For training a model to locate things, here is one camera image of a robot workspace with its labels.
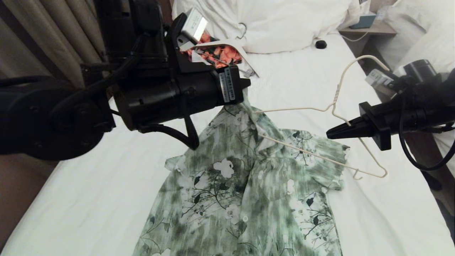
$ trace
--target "short-sleeve shirt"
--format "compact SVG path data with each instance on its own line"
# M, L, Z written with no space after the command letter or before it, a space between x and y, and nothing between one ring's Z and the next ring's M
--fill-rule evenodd
M258 133L340 163L348 147L255 111L224 107L196 150L166 161L134 256L342 255L326 192L342 189L343 167Z

